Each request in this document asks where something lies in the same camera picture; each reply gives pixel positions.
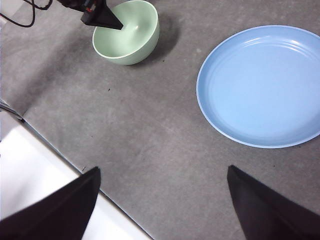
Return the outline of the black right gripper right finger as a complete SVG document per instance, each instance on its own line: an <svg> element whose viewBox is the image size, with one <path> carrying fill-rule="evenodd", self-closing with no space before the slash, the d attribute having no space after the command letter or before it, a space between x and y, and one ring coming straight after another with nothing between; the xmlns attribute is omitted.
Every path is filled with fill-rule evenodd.
<svg viewBox="0 0 320 240"><path fill-rule="evenodd" d="M227 169L232 204L248 240L318 240L320 216L234 165Z"/></svg>

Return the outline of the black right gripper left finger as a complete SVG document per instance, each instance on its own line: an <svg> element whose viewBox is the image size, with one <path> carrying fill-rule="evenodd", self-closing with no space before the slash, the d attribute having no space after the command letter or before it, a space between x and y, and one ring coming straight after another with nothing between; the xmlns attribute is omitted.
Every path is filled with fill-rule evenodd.
<svg viewBox="0 0 320 240"><path fill-rule="evenodd" d="M94 167L44 199L4 218L2 240L80 240L96 205L101 170Z"/></svg>

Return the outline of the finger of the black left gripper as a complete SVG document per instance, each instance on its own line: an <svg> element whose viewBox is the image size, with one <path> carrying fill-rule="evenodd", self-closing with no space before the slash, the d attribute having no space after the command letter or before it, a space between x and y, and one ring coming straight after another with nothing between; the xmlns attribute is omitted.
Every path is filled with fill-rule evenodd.
<svg viewBox="0 0 320 240"><path fill-rule="evenodd" d="M84 4L83 9L81 21L87 26L115 30L121 30L124 26L106 4Z"/></svg>

